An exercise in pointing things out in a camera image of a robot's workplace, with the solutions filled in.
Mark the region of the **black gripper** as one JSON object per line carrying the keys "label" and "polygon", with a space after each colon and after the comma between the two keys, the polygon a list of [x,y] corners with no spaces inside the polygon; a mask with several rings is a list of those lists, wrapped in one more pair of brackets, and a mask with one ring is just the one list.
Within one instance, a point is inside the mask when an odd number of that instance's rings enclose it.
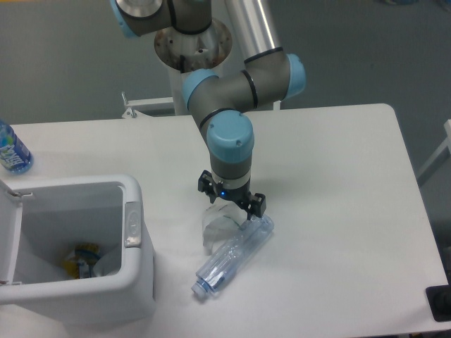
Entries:
{"label": "black gripper", "polygon": [[208,196],[211,204],[216,199],[232,201],[247,214],[250,220],[253,216],[262,218],[266,210],[266,196],[250,192],[250,177],[248,172],[236,179],[226,179],[204,170],[198,179],[198,191]]}

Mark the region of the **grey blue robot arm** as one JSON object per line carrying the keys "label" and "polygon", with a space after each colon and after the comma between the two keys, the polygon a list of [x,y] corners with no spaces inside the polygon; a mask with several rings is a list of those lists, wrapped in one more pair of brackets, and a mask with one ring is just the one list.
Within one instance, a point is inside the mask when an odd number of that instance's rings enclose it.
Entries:
{"label": "grey blue robot arm", "polygon": [[211,167],[198,189],[211,201],[235,203],[261,217],[266,197],[250,191],[254,132],[247,112],[302,92],[306,73],[298,56],[283,50],[267,1],[227,1],[244,56],[239,73],[214,71],[227,56],[228,40],[210,1],[112,1],[126,37],[156,35],[159,58],[183,77],[181,96],[209,150]]}

